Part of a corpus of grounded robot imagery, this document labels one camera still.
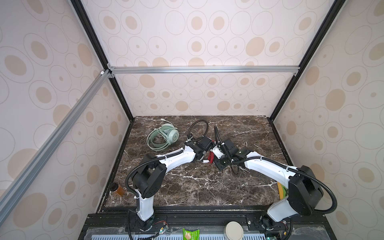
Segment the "white black red-cable headphones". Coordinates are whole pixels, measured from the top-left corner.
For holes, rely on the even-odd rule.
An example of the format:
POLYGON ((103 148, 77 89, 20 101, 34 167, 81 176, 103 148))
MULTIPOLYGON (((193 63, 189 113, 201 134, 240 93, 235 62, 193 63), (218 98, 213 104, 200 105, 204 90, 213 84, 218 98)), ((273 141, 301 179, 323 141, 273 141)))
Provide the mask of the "white black red-cable headphones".
POLYGON ((207 156, 203 157, 204 164, 212 164, 214 162, 215 155, 212 151, 207 152, 207 156))

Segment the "mint green headphones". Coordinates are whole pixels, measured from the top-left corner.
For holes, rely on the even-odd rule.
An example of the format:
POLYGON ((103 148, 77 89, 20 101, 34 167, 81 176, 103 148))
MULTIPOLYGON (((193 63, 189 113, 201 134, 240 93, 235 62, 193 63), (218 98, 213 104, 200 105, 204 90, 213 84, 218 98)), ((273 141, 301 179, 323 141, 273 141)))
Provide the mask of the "mint green headphones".
POLYGON ((165 150, 172 144, 176 143, 179 139, 179 131, 170 121, 161 119, 161 121, 166 122, 159 128, 155 128, 147 137, 147 146, 155 151, 159 152, 165 150), (164 139, 164 143, 155 143, 155 138, 160 136, 164 139))

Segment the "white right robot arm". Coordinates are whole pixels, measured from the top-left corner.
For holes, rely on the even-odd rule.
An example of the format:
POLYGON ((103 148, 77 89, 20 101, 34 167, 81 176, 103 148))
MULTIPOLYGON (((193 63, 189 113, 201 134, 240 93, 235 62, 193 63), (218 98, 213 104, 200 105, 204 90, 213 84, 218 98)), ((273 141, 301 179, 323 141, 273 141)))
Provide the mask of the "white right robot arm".
POLYGON ((274 222, 295 216, 310 216, 312 213, 330 214, 338 202, 332 190, 318 180, 311 168, 281 164, 247 148, 238 149, 227 140, 212 149, 217 168, 244 166, 280 183, 288 195, 267 209, 267 216, 274 222))

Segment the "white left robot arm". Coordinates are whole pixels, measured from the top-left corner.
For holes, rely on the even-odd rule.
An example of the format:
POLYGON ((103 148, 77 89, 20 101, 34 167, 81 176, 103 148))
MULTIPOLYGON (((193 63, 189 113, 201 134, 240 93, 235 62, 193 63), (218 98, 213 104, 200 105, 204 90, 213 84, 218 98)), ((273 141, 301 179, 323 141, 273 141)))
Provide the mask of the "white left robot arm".
POLYGON ((214 147, 214 141, 203 137, 200 141, 186 142, 182 148, 167 154, 146 154, 125 179, 126 189, 137 200, 137 218, 147 222, 154 216, 154 195, 160 190, 169 171, 203 159, 214 147))

